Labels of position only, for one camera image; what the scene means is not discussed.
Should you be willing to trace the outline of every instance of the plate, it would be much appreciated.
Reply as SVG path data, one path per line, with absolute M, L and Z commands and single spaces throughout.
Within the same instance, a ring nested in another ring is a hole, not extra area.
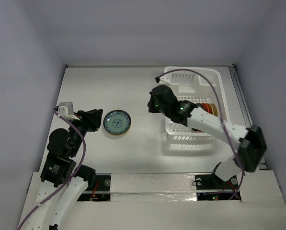
M 123 110 L 113 110 L 104 117 L 103 126 L 108 133 L 121 135 L 130 129 L 131 117 Z

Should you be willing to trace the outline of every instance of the white table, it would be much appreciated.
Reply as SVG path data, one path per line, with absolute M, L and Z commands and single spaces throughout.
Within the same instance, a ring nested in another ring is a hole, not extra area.
M 214 69 L 223 80 L 231 121 L 245 125 L 228 68 Z M 88 133 L 85 165 L 95 168 L 97 173 L 197 173 L 210 172 L 220 160 L 231 155 L 229 147 L 219 141 L 210 152 L 185 154 L 165 148 L 164 116 L 149 114 L 147 108 L 154 78 L 163 70 L 66 69 L 58 102 L 72 101 L 75 111 L 102 108 L 106 114 L 122 109 L 131 115 L 133 122 L 130 131 L 121 137 L 108 135 L 103 127 L 96 133 Z M 68 128 L 54 117 L 50 132 L 60 127 Z M 22 218 L 34 205 L 39 176 L 39 172 L 33 175 Z M 135 189 L 133 185 L 128 186 L 131 192 Z M 77 202 L 64 230 L 286 230 L 286 206 L 272 171 L 247 173 L 240 192 L 242 202 L 140 202 L 127 196 L 111 202 Z
M 239 101 L 227 67 L 213 68 L 222 77 L 231 121 L 245 125 Z M 164 68 L 67 68 L 59 102 L 72 101 L 74 110 L 103 109 L 103 117 L 114 109 L 128 112 L 130 130 L 121 137 L 108 134 L 103 126 L 87 133 L 84 164 L 97 173 L 193 173 L 210 172 L 215 165 L 232 155 L 225 143 L 216 140 L 209 151 L 168 150 L 165 117 L 148 113 L 149 91 L 156 86 L 154 78 Z M 68 128 L 54 117 L 50 132 Z M 44 151 L 41 169 L 48 151 Z M 79 162 L 82 148 L 74 160 Z

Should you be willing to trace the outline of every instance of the white plastic dish rack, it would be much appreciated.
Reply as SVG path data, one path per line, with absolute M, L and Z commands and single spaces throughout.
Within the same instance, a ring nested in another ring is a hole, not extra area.
M 164 72 L 173 69 L 192 69 L 208 78 L 218 94 L 224 120 L 230 121 L 223 82 L 218 71 L 207 68 L 169 66 L 164 69 Z M 211 86 L 199 75 L 189 71 L 177 71 L 164 75 L 159 83 L 169 85 L 178 100 L 188 100 L 193 103 L 214 103 L 218 108 Z M 210 134 L 195 132 L 191 128 L 176 124 L 168 118 L 165 120 L 165 128 L 168 140 L 206 141 L 214 139 Z

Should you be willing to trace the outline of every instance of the cable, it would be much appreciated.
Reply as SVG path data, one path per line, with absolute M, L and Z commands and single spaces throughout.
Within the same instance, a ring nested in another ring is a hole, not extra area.
M 218 111 L 219 111 L 219 119 L 220 119 L 220 122 L 221 122 L 221 124 L 222 124 L 222 126 L 223 126 L 225 135 L 226 135 L 226 137 L 227 137 L 227 140 L 228 140 L 228 143 L 229 143 L 229 145 L 230 145 L 230 147 L 231 147 L 231 150 L 232 150 L 232 152 L 233 152 L 233 154 L 234 154 L 234 157 L 235 157 L 235 159 L 236 159 L 237 165 L 238 165 L 238 166 L 240 167 L 240 169 L 242 170 L 242 176 L 241 176 L 241 179 L 240 179 L 239 187 L 238 187 L 238 189 L 235 190 L 235 192 L 233 193 L 233 195 L 228 199 L 228 200 L 231 200 L 231 199 L 238 193 L 238 191 L 240 190 L 240 186 L 241 186 L 241 184 L 242 184 L 242 182 L 243 182 L 243 177 L 244 177 L 244 175 L 245 175 L 245 171 L 244 171 L 244 167 L 243 167 L 243 165 L 242 165 L 242 163 L 241 163 L 241 161 L 240 161 L 240 159 L 239 159 L 239 157 L 238 157 L 238 155 L 237 155 L 237 153 L 236 153 L 236 151 L 235 151 L 235 149 L 234 149 L 234 147 L 233 147 L 231 138 L 230 138 L 230 136 L 229 136 L 229 132 L 228 132 L 226 126 L 225 126 L 224 118 L 223 118 L 223 113 L 222 113 L 221 105 L 220 105 L 220 102 L 219 102 L 218 94 L 216 93 L 216 90 L 215 90 L 214 86 L 212 85 L 212 83 L 210 82 L 210 80 L 209 80 L 208 78 L 206 78 L 203 74 L 201 74 L 201 73 L 199 73 L 199 72 L 197 72 L 197 71 L 195 71 L 195 70 L 191 70 L 191 69 L 173 69 L 173 70 L 169 70 L 169 71 L 164 72 L 164 73 L 160 74 L 159 76 L 157 76 L 157 77 L 155 78 L 155 80 L 156 80 L 157 83 L 159 83 L 160 77 L 162 77 L 162 76 L 164 76 L 164 75 L 166 75 L 166 74 L 168 74 L 168 73 L 172 73 L 172 72 L 176 72 L 176 71 L 188 71 L 188 72 L 192 72 L 192 73 L 195 73 L 195 74 L 199 75 L 200 77 L 202 77 L 204 80 L 206 80 L 206 81 L 208 82 L 208 84 L 209 84 L 209 85 L 211 86 L 211 88 L 212 88 L 212 91 L 214 92 L 214 95 L 215 95 L 215 97 L 216 97 L 216 101 L 217 101 L 217 103 L 218 103 Z
M 53 113 L 55 115 L 57 115 L 59 118 L 61 118 L 63 121 L 65 121 L 67 124 L 70 125 L 70 127 L 72 127 L 76 133 L 79 135 L 79 137 L 82 139 L 82 143 L 83 143 L 83 153 L 82 153 L 82 157 L 81 157 L 81 160 L 77 166 L 77 168 L 75 169 L 75 171 L 73 172 L 73 174 L 62 184 L 61 187 L 59 187 L 56 191 L 54 191 L 52 194 L 50 194 L 47 198 L 45 198 L 43 201 L 40 202 L 40 204 L 44 204 L 47 200 L 49 200 L 51 197 L 53 197 L 55 194 L 57 194 L 59 191 L 61 191 L 62 188 L 64 188 L 66 185 L 68 185 L 68 183 L 71 181 L 71 179 L 77 174 L 80 166 L 82 165 L 83 163 L 83 160 L 84 160 L 84 157 L 85 157 L 85 152 L 86 152 L 86 143 L 85 143 L 85 140 L 84 140 L 84 137 L 83 135 L 79 132 L 79 130 L 70 122 L 68 121 L 67 119 L 65 119 L 64 117 L 62 116 L 59 116 L 59 114 L 53 110 Z M 22 220 L 22 222 L 20 223 L 20 225 L 18 226 L 17 230 L 20 230 L 24 223 L 29 219 L 29 217 L 39 208 L 39 206 L 35 206 L 29 213 L 28 215 Z

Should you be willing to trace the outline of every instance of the purple cable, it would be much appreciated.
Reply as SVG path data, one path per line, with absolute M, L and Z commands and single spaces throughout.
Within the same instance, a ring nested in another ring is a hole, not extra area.
M 238 166 L 240 167 L 240 169 L 242 170 L 242 176 L 241 176 L 241 180 L 240 180 L 239 187 L 235 190 L 234 194 L 228 199 L 228 200 L 231 200 L 231 199 L 238 193 L 238 191 L 240 190 L 240 186 L 241 186 L 241 184 L 242 184 L 242 182 L 243 182 L 243 177 L 244 177 L 244 175 L 245 175 L 245 171 L 244 171 L 244 167 L 243 167 L 243 165 L 242 165 L 242 163 L 241 163 L 239 157 L 237 156 L 237 153 L 236 153 L 236 151 L 235 151 L 235 149 L 234 149 L 234 147 L 233 147 L 231 138 L 230 138 L 230 136 L 229 136 L 229 132 L 228 132 L 226 126 L 225 126 L 224 118 L 223 118 L 223 113 L 222 113 L 222 110 L 221 110 L 221 106 L 220 106 L 218 94 L 216 93 L 216 90 L 215 90 L 214 86 L 212 85 L 212 83 L 211 83 L 204 75 L 202 75 L 201 73 L 199 73 L 199 72 L 197 72 L 197 71 L 191 70 L 191 69 L 173 69 L 173 70 L 164 72 L 164 73 L 162 73 L 161 75 L 159 75 L 159 76 L 156 77 L 156 81 L 158 82 L 158 81 L 160 80 L 160 77 L 164 76 L 165 74 L 172 73 L 172 72 L 176 72 L 176 71 L 189 71 L 189 72 L 192 72 L 192 73 L 195 73 L 195 74 L 199 75 L 200 77 L 202 77 L 204 80 L 206 80 L 206 81 L 208 82 L 208 84 L 211 86 L 211 88 L 212 88 L 212 90 L 213 90 L 213 92 L 214 92 L 214 94 L 215 94 L 215 97 L 216 97 L 216 100 L 217 100 L 217 103 L 218 103 L 218 110 L 219 110 L 219 115 L 220 115 L 220 122 L 221 122 L 221 124 L 222 124 L 222 126 L 223 126 L 225 135 L 226 135 L 227 140 L 228 140 L 228 143 L 229 143 L 229 145 L 230 145 L 230 147 L 231 147 L 231 149 L 232 149 L 232 152 L 233 152 L 233 154 L 234 154 L 234 157 L 235 157 L 235 159 L 236 159 L 236 161 L 237 161 L 237 164 L 238 164 Z
M 66 185 L 68 185 L 68 183 L 71 181 L 71 179 L 77 174 L 80 166 L 82 165 L 83 163 L 83 160 L 84 160 L 84 157 L 85 157 L 85 152 L 86 152 L 86 143 L 85 143 L 85 140 L 84 140 L 84 136 L 80 133 L 80 131 L 71 123 L 69 122 L 67 119 L 65 119 L 64 117 L 62 116 L 59 116 L 59 114 L 53 110 L 53 113 L 55 115 L 57 115 L 59 118 L 61 118 L 63 121 L 65 121 L 67 124 L 70 125 L 70 127 L 72 127 L 76 133 L 79 135 L 79 137 L 82 139 L 82 143 L 83 143 L 83 153 L 82 153 L 82 157 L 81 157 L 81 160 L 77 166 L 77 168 L 75 169 L 75 171 L 73 172 L 73 174 L 62 184 L 61 187 L 59 187 L 56 191 L 54 191 L 52 194 L 50 194 L 47 198 L 45 198 L 43 201 L 40 202 L 40 204 L 44 204 L 46 201 L 48 201 L 51 197 L 53 197 L 55 194 L 57 194 L 62 188 L 64 188 Z M 17 230 L 20 230 L 24 223 L 29 219 L 29 217 L 38 209 L 39 206 L 35 206 L 29 213 L 28 215 L 22 220 L 22 222 L 20 223 L 20 225 L 18 226 Z

